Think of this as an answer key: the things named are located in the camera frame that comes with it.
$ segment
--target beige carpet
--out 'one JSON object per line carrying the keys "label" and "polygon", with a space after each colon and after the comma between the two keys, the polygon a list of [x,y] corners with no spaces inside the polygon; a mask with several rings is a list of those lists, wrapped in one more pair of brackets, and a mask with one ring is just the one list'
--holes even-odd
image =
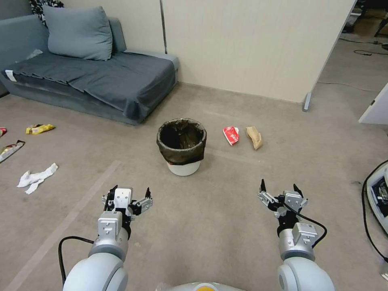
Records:
{"label": "beige carpet", "polygon": [[[340,42],[321,79],[381,89],[387,59],[355,55],[357,48]],[[17,286],[9,285],[15,277],[19,290],[60,290],[57,241],[29,260],[58,227],[66,226],[64,219],[74,209],[82,208],[63,236],[94,239],[101,195],[116,184],[133,187],[135,198],[149,186],[154,196],[151,211],[132,223],[127,290],[200,280],[247,291],[277,290],[278,223],[256,198],[261,178],[273,195],[296,183],[309,198],[303,214],[329,229],[315,249],[316,261],[337,290],[385,290],[380,259],[363,230],[360,185],[354,183],[388,157],[384,130],[357,122],[376,95],[318,83],[311,110],[303,113],[296,103],[179,84],[138,127],[16,96],[0,99],[0,126],[9,130],[0,145],[26,141],[0,164],[0,290]],[[156,146],[158,127],[176,117],[197,119],[208,132],[205,159],[189,177],[170,173]],[[36,136],[24,133],[30,124],[48,122],[57,128]],[[264,146],[253,151],[242,134],[231,147],[221,131],[229,125],[256,126]],[[115,161],[119,165],[99,185]],[[25,171],[43,171],[53,162],[57,172],[30,196],[16,188]],[[88,196],[90,201],[82,200]],[[369,220],[376,244],[387,251],[387,238],[370,213]],[[65,243],[67,272],[89,248]],[[36,263],[30,274],[23,269],[27,262]]]}

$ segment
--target trash can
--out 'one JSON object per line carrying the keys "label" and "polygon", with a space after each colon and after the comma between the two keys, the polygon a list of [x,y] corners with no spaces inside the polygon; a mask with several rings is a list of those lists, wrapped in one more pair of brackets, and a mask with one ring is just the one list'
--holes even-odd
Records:
{"label": "trash can", "polygon": [[156,143],[171,172],[188,176],[198,170],[206,145],[206,130],[198,121],[178,118],[165,122]]}

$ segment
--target gray sofa bed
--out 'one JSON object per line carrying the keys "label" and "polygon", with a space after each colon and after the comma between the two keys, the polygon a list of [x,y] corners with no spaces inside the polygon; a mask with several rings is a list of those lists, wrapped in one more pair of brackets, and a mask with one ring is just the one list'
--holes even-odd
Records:
{"label": "gray sofa bed", "polygon": [[[143,122],[177,83],[179,61],[127,49],[119,20],[109,23],[114,53],[108,61],[90,61],[51,54],[48,30],[35,15],[0,21],[0,80],[24,98],[128,124]],[[43,53],[27,59],[37,49]]]}

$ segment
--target white bucket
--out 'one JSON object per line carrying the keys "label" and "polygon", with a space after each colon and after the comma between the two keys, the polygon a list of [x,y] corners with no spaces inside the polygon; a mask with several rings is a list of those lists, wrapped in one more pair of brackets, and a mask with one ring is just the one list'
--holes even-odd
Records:
{"label": "white bucket", "polygon": [[186,164],[186,165],[171,165],[167,163],[170,171],[173,172],[177,176],[189,176],[194,174],[201,164],[201,161]]}

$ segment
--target gray couch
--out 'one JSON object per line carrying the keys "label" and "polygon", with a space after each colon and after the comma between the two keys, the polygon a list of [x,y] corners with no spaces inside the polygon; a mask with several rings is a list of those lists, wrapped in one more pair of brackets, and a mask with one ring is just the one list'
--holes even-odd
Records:
{"label": "gray couch", "polygon": [[[128,53],[133,56],[147,55],[152,58],[169,60],[173,64],[175,74],[177,73],[179,61],[176,57],[160,53],[145,53],[127,49],[119,20],[110,17],[109,23],[113,33],[114,52],[121,55],[123,55],[122,53]],[[0,69],[7,69],[7,66],[15,65],[15,62],[18,64],[25,62],[24,60],[36,49],[49,54],[47,48],[48,35],[48,30],[41,24],[35,15],[0,21]],[[74,87],[67,86],[67,84],[55,83],[44,76],[43,78],[36,78],[36,80],[30,82],[28,77],[20,75],[16,77],[17,82],[11,82],[3,73],[0,74],[0,80],[13,95],[128,124],[141,123],[171,91],[173,85],[177,82],[177,78],[175,77],[174,81],[172,81],[172,86],[169,85],[168,88],[159,87],[158,94],[155,94],[155,100],[149,102],[150,97],[148,97],[146,106],[138,104],[141,103],[141,101],[139,101],[141,98],[130,100],[139,108],[139,110],[142,110],[141,114],[137,114],[136,117],[132,118],[132,116],[125,114],[123,110],[120,110],[117,107],[115,108],[112,104],[107,104],[101,98],[95,98],[95,96],[92,96],[92,94],[88,94],[87,92],[80,92]]]}

